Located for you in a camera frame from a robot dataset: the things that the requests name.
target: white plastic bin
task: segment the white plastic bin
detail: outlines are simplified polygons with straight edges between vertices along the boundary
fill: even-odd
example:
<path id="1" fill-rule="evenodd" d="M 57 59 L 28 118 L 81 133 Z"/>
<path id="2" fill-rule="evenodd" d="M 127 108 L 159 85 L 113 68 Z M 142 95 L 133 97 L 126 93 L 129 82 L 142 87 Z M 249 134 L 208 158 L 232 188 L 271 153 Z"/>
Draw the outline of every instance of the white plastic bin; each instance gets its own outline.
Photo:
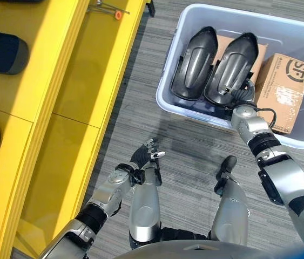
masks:
<path id="1" fill-rule="evenodd" d="M 278 52 L 304 61 L 304 22 L 204 4 L 189 5 L 181 13 L 157 89 L 157 103 L 168 112 L 232 129 L 230 121 L 214 116 L 214 107 L 207 102 L 185 101 L 170 90 L 179 56 L 204 26 L 232 38 L 247 31 L 254 33 L 260 44 L 268 44 L 265 60 Z M 276 137 L 284 145 L 304 148 L 304 98 L 292 133 Z"/>

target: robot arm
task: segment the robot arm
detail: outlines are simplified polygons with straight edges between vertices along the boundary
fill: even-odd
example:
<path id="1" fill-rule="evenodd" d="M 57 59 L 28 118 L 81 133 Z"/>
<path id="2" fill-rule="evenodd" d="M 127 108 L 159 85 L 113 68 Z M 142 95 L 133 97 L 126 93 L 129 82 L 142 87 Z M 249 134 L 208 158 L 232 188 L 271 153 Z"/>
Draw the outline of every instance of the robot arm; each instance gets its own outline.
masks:
<path id="1" fill-rule="evenodd" d="M 129 163 L 120 163 L 39 258 L 86 259 L 86 253 L 105 221 L 120 210 L 121 201 L 132 186 L 144 183 L 145 171 L 141 169 L 165 155 L 165 152 L 157 152 L 155 143 L 156 139 L 147 141 L 135 151 Z"/>
<path id="2" fill-rule="evenodd" d="M 233 110 L 231 124 L 256 157 L 259 177 L 269 199 L 285 205 L 304 241 L 304 169 L 281 145 L 256 106 L 243 104 Z"/>

